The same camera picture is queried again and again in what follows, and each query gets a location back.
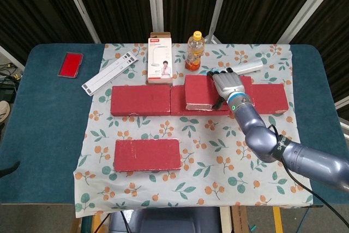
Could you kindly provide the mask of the white desk lamp box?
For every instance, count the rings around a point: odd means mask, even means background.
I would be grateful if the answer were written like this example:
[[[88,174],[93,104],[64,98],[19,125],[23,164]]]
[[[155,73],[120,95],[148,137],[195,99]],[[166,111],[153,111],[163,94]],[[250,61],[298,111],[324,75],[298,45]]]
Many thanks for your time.
[[[173,83],[172,39],[170,32],[151,32],[148,38],[149,84]]]

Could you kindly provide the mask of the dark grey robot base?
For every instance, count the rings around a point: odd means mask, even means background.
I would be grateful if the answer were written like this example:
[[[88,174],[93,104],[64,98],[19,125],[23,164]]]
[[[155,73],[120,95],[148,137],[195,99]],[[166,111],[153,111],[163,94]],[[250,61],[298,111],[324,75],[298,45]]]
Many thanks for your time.
[[[109,233],[222,233],[218,207],[168,207],[111,214]]]

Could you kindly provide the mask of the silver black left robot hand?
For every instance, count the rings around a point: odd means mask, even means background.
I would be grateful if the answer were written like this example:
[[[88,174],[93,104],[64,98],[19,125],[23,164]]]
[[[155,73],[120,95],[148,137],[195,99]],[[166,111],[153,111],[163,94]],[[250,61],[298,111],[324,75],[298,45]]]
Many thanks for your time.
[[[17,161],[13,166],[6,168],[6,169],[0,169],[0,178],[11,174],[14,172],[20,165],[20,161]]]

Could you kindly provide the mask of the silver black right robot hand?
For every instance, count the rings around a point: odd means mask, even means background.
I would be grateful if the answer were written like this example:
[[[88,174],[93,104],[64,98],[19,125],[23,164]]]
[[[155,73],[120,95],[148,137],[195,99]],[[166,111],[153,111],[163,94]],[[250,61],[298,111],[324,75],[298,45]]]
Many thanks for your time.
[[[245,87],[239,75],[230,67],[222,71],[209,71],[207,76],[213,80],[219,95],[218,101],[212,106],[213,110],[220,109],[223,102],[227,101],[232,93],[245,92]]]

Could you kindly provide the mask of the red brick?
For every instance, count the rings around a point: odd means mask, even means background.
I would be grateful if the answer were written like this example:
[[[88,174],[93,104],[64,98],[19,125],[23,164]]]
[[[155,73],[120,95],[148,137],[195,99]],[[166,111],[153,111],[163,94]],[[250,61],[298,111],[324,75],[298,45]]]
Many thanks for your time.
[[[179,170],[180,160],[177,139],[116,141],[114,169],[117,172]]]
[[[218,101],[219,95],[210,77],[204,75],[188,75],[185,78],[184,87],[187,110],[213,111],[212,106]],[[234,113],[245,105],[254,105],[251,96],[246,92],[246,88],[245,92],[232,93],[218,110],[225,110],[228,107]]]
[[[184,85],[173,86],[170,92],[171,98],[171,116],[229,116],[231,110],[227,107],[225,110],[187,110],[185,102]]]
[[[289,109],[283,84],[252,84],[251,87],[259,114],[282,114]]]
[[[110,113],[113,116],[168,116],[169,85],[113,86]]]

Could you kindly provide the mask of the red phone in case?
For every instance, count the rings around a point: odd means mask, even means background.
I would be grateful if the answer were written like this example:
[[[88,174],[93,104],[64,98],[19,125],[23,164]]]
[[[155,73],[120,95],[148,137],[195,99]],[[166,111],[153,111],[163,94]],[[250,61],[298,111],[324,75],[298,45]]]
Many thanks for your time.
[[[59,77],[76,78],[83,60],[83,54],[67,52],[58,72]]]

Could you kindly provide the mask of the white flat remote bar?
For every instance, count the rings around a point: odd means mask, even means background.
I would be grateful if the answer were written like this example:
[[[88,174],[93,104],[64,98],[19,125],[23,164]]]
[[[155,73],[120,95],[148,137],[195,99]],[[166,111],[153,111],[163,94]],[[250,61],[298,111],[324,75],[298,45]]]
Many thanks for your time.
[[[137,61],[138,58],[129,51],[85,82],[81,87],[89,96],[92,96],[105,84],[115,79]]]

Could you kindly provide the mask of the beige shoe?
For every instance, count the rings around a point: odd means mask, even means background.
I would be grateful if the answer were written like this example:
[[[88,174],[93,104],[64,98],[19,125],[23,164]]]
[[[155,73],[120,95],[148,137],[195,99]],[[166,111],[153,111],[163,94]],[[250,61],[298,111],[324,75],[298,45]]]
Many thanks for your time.
[[[0,123],[5,121],[9,114],[10,104],[5,100],[0,101]]]

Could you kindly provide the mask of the blue white tube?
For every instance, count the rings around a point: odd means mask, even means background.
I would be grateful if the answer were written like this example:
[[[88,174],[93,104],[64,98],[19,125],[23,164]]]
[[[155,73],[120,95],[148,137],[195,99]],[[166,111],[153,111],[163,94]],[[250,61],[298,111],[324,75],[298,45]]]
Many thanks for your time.
[[[238,75],[245,75],[247,73],[252,73],[255,71],[259,71],[263,68],[263,63],[260,59],[254,60],[251,62],[241,63],[237,65],[229,65],[228,63],[223,64],[221,68],[209,68],[208,66],[203,65],[201,67],[200,75],[207,75],[209,71],[211,72],[227,72],[228,69],[231,69],[233,72]]]

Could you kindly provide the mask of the floral fruit-print tablecloth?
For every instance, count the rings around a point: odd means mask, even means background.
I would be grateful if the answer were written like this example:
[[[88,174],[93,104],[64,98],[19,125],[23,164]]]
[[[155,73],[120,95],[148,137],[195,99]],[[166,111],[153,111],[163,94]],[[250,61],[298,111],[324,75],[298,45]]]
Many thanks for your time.
[[[144,207],[312,205],[310,181],[259,160],[232,116],[111,116],[113,86],[147,81],[146,44],[106,44],[100,69],[127,52],[137,62],[92,98],[73,173],[78,217]],[[178,139],[180,169],[116,172],[116,141],[137,139]]]

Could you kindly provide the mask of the yellow-capped iced tea bottle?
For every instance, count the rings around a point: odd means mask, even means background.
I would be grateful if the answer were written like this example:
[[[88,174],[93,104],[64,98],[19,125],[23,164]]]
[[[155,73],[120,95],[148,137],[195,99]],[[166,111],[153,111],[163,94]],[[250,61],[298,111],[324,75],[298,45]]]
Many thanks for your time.
[[[204,55],[204,37],[200,31],[195,31],[188,39],[187,57],[185,68],[189,71],[196,71],[200,68],[201,58]]]

